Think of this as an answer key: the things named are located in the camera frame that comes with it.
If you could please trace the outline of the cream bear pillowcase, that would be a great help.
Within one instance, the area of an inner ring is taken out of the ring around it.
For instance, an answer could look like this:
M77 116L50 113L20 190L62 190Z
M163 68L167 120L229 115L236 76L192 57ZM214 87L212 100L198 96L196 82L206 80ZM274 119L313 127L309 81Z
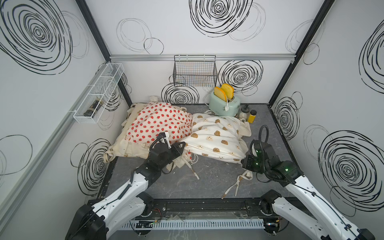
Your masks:
M193 155L240 164L246 158L248 147L242 137L250 137L250 124L235 117L194 114L171 134L171 142L185 142L182 155L175 166L192 168Z

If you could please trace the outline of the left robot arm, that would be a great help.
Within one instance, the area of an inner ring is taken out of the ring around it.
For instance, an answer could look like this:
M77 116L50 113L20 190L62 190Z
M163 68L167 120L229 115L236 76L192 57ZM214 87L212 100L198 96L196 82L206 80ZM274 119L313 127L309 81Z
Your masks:
M162 170L180 157L185 142L155 141L148 158L132 174L130 180L103 200L81 206L72 220L67 240L107 240L124 224L140 215L150 215L153 198L146 194L162 174Z

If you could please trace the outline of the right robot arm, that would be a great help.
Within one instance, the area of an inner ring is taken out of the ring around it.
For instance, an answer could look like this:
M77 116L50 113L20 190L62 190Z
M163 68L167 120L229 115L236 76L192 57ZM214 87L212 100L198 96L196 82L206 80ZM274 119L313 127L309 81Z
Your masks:
M373 240L368 230L359 228L333 207L292 161L281 161L267 142L253 140L249 155L241 161L244 169L264 175L292 193L310 212L306 214L275 190L259 202L265 216L278 215L313 240Z

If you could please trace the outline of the cream bear pillow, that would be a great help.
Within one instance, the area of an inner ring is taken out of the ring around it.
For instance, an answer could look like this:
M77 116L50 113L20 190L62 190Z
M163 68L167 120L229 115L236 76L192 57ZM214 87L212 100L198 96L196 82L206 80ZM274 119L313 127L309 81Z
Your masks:
M149 147L157 134L151 130L145 120L150 114L145 113L153 102L137 103L127 110L127 119L122 123L122 131L115 143L104 153L104 163L110 163L117 157L143 158L149 155Z

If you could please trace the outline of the strawberry print pillow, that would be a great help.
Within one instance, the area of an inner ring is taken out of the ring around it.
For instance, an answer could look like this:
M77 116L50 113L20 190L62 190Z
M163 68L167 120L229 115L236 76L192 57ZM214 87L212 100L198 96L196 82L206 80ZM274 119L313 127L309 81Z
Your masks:
M149 102L128 128L125 140L150 146L160 133L169 133L171 144L192 133L192 114L169 103Z

